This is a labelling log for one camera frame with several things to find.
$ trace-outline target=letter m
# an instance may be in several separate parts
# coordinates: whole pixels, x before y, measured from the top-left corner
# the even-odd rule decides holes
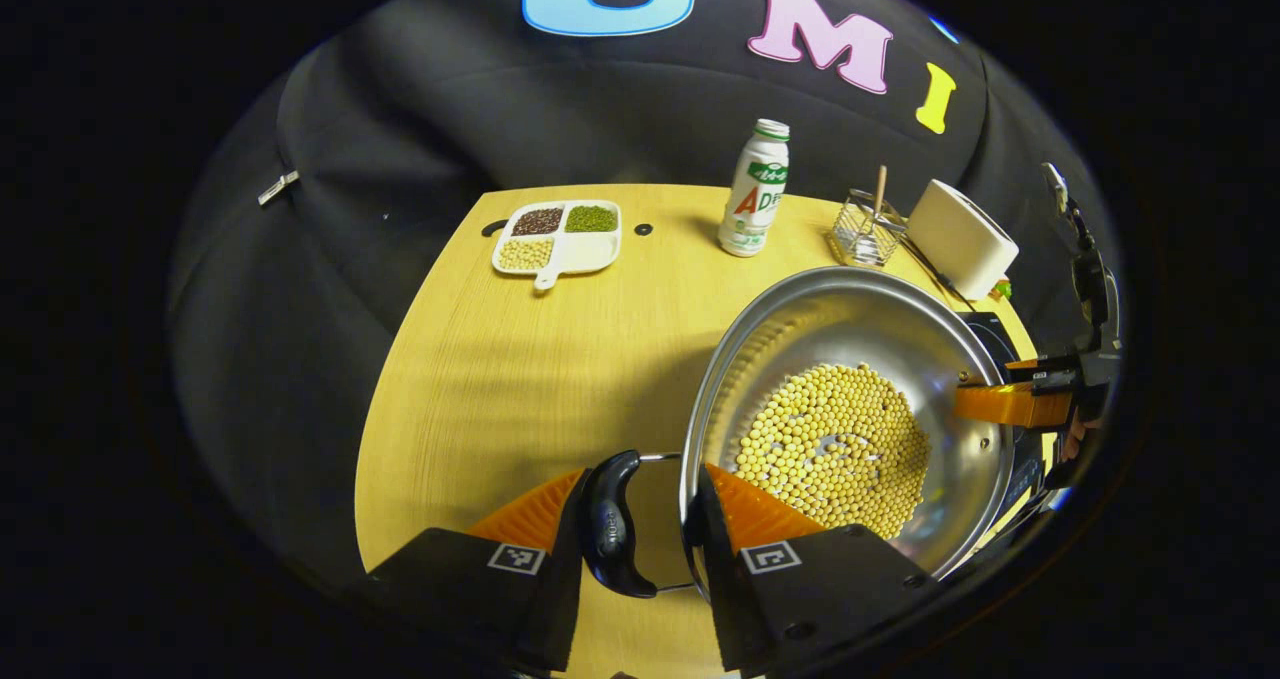
[[[746,42],[746,47],[778,61],[804,58],[795,45],[796,31],[809,47],[809,58],[819,69],[831,67],[845,51],[849,60],[836,70],[840,78],[872,94],[884,94],[884,51],[892,33],[859,14],[832,24],[818,6],[818,0],[767,0],[764,32]]]

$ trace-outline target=white toaster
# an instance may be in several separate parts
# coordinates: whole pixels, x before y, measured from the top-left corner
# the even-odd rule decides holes
[[[1018,256],[1018,245],[991,217],[937,179],[924,187],[906,236],[970,301],[987,296]]]

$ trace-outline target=wooden table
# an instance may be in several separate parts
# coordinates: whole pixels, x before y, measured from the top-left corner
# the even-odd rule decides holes
[[[562,275],[543,296],[531,277],[494,272],[498,233],[481,236],[485,224],[525,204],[568,199],[621,206],[622,251],[613,265]],[[708,359],[737,314],[773,283],[836,264],[824,232],[838,204],[787,195],[764,251],[741,259],[716,241],[726,199],[723,187],[590,184],[476,201],[422,282],[374,392],[355,497],[366,569],[421,529],[465,530],[526,489],[616,452],[681,451]],[[653,233],[636,234],[640,223],[653,224]],[[968,309],[906,251],[895,252],[886,270]],[[1007,301],[975,307],[1000,316],[1020,357],[1036,355]],[[689,580],[677,482],[677,462],[650,464],[628,491],[636,564],[659,585]],[[566,675],[617,671],[726,675],[699,593],[627,598],[584,569]]]

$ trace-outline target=pot handle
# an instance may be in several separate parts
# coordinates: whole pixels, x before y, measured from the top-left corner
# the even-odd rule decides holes
[[[627,510],[627,483],[640,464],[681,456],[627,450],[605,459],[588,475],[579,501],[577,543],[591,575],[605,588],[627,597],[652,598],[658,592],[691,585],[658,588],[640,574],[635,565],[635,528]]]

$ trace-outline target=metal pan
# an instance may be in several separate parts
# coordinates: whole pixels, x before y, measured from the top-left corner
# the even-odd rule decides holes
[[[756,297],[712,355],[682,455],[623,452],[584,487],[584,559],[605,587],[628,596],[659,589],[635,570],[626,483],[643,461],[681,459],[680,520],[687,527],[703,462],[732,469],[740,437],[786,378],[817,364],[867,363],[901,391],[932,452],[924,501],[892,546],[941,579],[968,559],[996,519],[1012,470],[1009,427],[952,415],[960,377],[1000,383],[996,363],[941,301],[882,272],[831,266],[795,274]],[[701,551],[685,533],[695,585],[708,596]]]

